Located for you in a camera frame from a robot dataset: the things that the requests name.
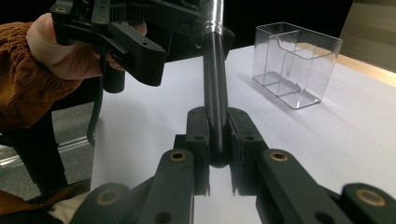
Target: brown knit sweater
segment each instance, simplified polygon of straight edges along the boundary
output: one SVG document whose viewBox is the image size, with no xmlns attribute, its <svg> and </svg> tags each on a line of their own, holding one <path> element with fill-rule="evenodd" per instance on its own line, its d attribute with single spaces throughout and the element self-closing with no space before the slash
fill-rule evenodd
<svg viewBox="0 0 396 224">
<path fill-rule="evenodd" d="M 82 80 L 63 80 L 30 54 L 26 33 L 31 22 L 0 25 L 0 132 L 28 128 Z"/>
</svg>

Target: white table surface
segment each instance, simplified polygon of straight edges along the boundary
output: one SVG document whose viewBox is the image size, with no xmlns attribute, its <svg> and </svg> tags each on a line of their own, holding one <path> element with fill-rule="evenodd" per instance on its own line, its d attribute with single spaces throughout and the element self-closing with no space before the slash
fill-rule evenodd
<svg viewBox="0 0 396 224">
<path fill-rule="evenodd" d="M 396 198 L 396 88 L 337 64 L 323 101 L 293 110 L 252 79 L 253 50 L 226 60 L 229 106 L 246 111 L 267 145 L 293 154 L 321 186 L 340 193 L 361 182 Z M 123 92 L 104 95 L 92 189 L 152 177 L 185 133 L 188 111 L 203 104 L 201 57 L 167 63 L 160 87 L 126 75 Z M 194 223 L 260 223 L 255 197 L 232 194 L 228 167 L 211 168 L 210 184 L 210 196 L 195 197 Z"/>
</svg>

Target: transparent acrylic organizer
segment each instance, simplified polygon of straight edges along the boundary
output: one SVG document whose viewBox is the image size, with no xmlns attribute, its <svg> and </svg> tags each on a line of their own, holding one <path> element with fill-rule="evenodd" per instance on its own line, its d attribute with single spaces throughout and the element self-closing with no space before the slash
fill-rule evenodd
<svg viewBox="0 0 396 224">
<path fill-rule="evenodd" d="M 258 26 L 253 78 L 291 108 L 320 103 L 342 44 L 286 22 Z"/>
</svg>

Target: hand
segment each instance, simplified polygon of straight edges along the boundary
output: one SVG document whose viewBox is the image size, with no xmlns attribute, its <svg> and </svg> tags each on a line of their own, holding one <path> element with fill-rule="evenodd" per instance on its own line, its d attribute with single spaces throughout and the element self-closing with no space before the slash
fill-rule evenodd
<svg viewBox="0 0 396 224">
<path fill-rule="evenodd" d="M 145 23 L 134 28 L 142 35 L 147 33 Z M 61 79 L 76 80 L 102 75 L 100 56 L 93 52 L 91 44 L 80 41 L 76 41 L 72 46 L 57 44 L 50 13 L 33 22 L 26 40 L 33 57 Z M 113 68 L 124 70 L 110 55 L 107 55 L 106 59 Z"/>
</svg>

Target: dark background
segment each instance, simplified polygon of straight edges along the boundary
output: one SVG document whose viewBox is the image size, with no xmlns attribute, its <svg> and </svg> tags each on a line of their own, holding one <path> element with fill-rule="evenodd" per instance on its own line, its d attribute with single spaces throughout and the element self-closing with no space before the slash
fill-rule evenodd
<svg viewBox="0 0 396 224">
<path fill-rule="evenodd" d="M 180 0 L 167 0 L 180 5 Z M 34 21 L 48 12 L 55 0 L 2 2 L 0 23 Z M 197 4 L 198 0 L 186 0 Z M 224 26 L 235 34 L 233 49 L 254 44 L 255 28 L 273 22 L 285 21 L 325 35 L 339 37 L 353 0 L 249 0 L 224 1 Z M 148 27 L 148 37 L 155 34 L 155 27 Z M 173 33 L 167 61 L 200 55 L 190 39 Z"/>
</svg>

